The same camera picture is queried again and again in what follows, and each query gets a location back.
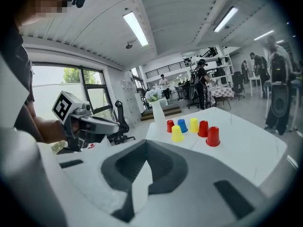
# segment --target ceiling light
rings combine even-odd
[[[129,14],[126,14],[123,16],[125,21],[128,23],[134,34],[137,36],[138,40],[140,41],[142,46],[145,46],[148,44],[147,39],[145,37],[145,34],[143,33],[143,30],[134,15],[133,12],[130,12]]]
[[[258,39],[260,39],[260,38],[262,38],[262,37],[264,37],[264,36],[267,36],[268,34],[271,34],[271,33],[273,33],[273,32],[274,32],[274,30],[271,30],[271,31],[269,31],[269,32],[267,32],[267,33],[265,33],[265,34],[259,36],[258,38],[255,38],[254,40],[258,40]]]
[[[221,22],[214,28],[215,32],[219,32],[226,24],[227,22],[235,15],[235,13],[238,12],[238,9],[235,7],[231,7],[231,9],[225,14]]]

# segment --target table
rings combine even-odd
[[[208,101],[213,106],[216,101],[215,97],[233,97],[234,92],[230,87],[209,87],[208,88]]]
[[[205,142],[206,138],[201,138],[189,130],[184,133],[185,139],[182,142],[173,142],[171,133],[157,128],[155,123],[150,124],[146,139],[210,155],[248,179],[255,186],[260,186],[285,156],[287,145],[282,140],[262,128],[216,107],[179,118],[184,119],[188,127],[191,118],[197,118],[198,121],[207,120],[209,127],[219,127],[220,145],[215,148],[210,147]],[[179,118],[172,119],[175,125]]]
[[[261,84],[261,78],[260,77],[251,77],[249,78],[250,80],[250,95],[252,96],[252,83],[251,81],[255,80],[256,81],[256,87],[258,91],[258,80],[260,80],[260,91],[261,91],[261,96],[262,96],[262,84]]]
[[[264,87],[266,87],[266,90],[267,90],[267,103],[266,103],[266,114],[265,114],[265,118],[267,118],[267,114],[269,111],[269,88],[271,87],[271,81],[270,80],[266,81],[264,83]],[[298,114],[299,104],[301,101],[300,90],[302,90],[302,85],[299,80],[293,80],[291,82],[291,87],[296,89],[296,100],[295,100],[295,108],[294,108],[294,118],[293,118],[293,122],[289,129],[290,131],[292,131],[294,129],[295,120],[296,120],[296,117]]]

